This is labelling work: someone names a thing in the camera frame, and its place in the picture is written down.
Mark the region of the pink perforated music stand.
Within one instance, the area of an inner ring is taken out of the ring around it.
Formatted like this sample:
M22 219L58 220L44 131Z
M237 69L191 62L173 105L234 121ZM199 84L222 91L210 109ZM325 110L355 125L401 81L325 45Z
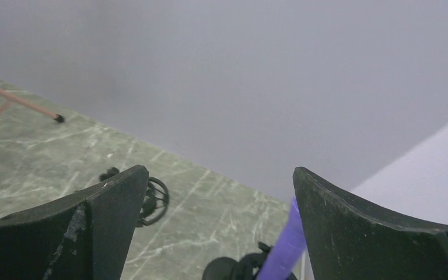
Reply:
M52 111L49 111L49 110L47 110L45 108L42 108L42 107L40 107L40 106L38 106L38 105L36 105L36 104L34 104L32 102L29 102L29 101L27 101L27 100L25 100L25 99L23 99L21 97L18 97L18 96L16 96L13 93L9 93L8 91L3 90L1 88L0 88L0 96L3 97L6 100L6 102L0 107L0 115L2 113L4 113L10 107L10 105L12 103L16 103L16 104L22 105L22 106L24 106L24 107L26 107L28 109L36 111L36 112L38 112L40 114L43 114L43 115L45 115L47 117L50 117L51 119L53 119L57 123L64 123L65 122L65 118L62 115L55 114Z

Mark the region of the purple microphone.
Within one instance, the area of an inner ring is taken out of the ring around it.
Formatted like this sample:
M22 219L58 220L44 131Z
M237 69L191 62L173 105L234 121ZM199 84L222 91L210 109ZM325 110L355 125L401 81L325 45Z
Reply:
M306 249L306 239L298 202L292 198L288 220L282 229L275 246L269 252L264 265L259 270L258 280L288 279L296 263Z

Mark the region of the black tripod mic stand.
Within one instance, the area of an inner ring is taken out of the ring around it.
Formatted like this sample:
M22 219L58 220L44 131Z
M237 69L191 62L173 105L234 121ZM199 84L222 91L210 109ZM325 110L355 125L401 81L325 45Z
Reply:
M81 203L91 212L93 233L132 234L135 228L150 226L165 215L170 195L166 185L135 165L120 171L115 167L99 176L99 184Z

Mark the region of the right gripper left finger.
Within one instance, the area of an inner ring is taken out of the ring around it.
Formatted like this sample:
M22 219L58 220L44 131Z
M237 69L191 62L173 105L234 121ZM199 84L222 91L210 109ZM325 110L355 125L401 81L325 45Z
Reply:
M120 279L142 208L148 170L0 219L0 279Z

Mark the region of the purple mic black stand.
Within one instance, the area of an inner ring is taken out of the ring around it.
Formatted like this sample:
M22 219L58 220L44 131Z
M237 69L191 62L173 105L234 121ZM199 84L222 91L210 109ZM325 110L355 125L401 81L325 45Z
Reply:
M230 257L219 257L213 259L204 269L203 279L257 279L259 270L274 246L269 246L261 241L258 242L257 253L245 255L239 261ZM296 279L292 273L288 279Z

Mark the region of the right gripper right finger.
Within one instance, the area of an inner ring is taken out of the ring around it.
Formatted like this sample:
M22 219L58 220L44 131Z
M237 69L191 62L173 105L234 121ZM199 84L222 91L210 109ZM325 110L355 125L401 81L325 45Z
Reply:
M448 225L384 208L305 167L293 185L316 279L448 279Z

